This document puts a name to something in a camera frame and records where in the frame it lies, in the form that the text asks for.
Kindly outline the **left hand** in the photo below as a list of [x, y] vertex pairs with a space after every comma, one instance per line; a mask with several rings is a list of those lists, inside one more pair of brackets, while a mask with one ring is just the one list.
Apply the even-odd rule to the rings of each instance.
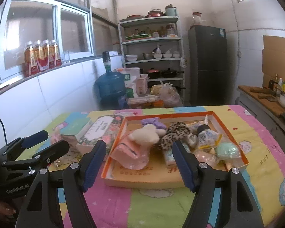
[[16, 214], [16, 209], [10, 206], [8, 203], [0, 201], [0, 220], [4, 222], [10, 222], [13, 216]]

